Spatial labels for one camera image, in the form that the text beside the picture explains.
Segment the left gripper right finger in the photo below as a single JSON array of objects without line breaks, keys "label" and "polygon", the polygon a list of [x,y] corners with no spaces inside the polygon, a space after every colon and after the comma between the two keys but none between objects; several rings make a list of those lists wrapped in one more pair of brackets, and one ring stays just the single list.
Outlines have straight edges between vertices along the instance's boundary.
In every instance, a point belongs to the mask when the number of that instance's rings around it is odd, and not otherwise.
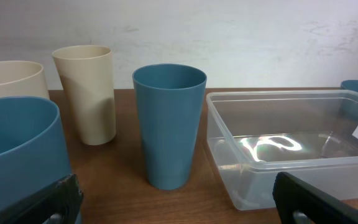
[{"label": "left gripper right finger", "polygon": [[279,172],[273,199],[282,223],[358,224],[358,210],[287,172]]}]

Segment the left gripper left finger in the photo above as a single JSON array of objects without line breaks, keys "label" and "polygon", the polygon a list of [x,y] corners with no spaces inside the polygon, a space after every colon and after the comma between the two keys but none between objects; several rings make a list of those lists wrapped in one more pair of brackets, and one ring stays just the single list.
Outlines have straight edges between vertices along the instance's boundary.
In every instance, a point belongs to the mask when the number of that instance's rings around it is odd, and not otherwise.
[{"label": "left gripper left finger", "polygon": [[83,199],[77,176],[70,174],[0,211],[0,224],[74,224]]}]

